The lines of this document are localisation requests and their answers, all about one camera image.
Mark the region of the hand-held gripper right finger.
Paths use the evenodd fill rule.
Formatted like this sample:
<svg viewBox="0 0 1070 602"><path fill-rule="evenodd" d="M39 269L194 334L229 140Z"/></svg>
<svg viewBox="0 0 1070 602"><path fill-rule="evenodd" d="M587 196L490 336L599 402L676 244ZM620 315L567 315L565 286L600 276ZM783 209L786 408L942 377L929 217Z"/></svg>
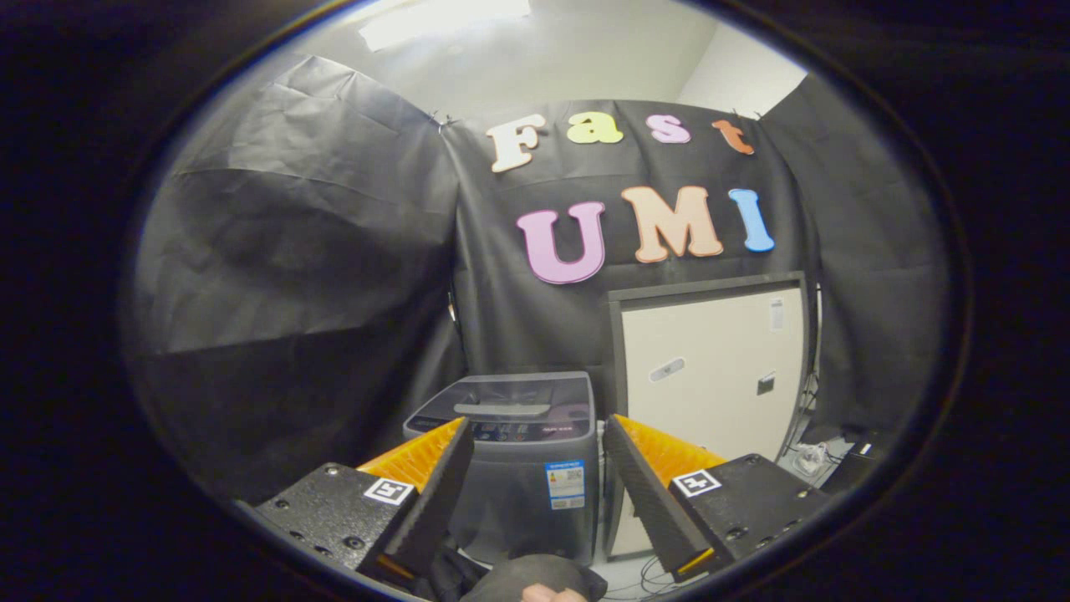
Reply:
<svg viewBox="0 0 1070 602"><path fill-rule="evenodd" d="M764 456L723 460L629 416L605 421L603 450L677 583L764 552L832 499Z"/></svg>

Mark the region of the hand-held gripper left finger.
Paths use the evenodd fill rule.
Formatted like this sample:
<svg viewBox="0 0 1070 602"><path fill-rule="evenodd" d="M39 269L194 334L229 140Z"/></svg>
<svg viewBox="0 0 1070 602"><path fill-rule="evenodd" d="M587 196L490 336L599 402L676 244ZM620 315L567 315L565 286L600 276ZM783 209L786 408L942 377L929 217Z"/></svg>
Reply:
<svg viewBox="0 0 1070 602"><path fill-rule="evenodd" d="M414 590L431 574L473 452L473 426L458 418L360 467L325 462L263 503L234 506L332 578Z"/></svg>

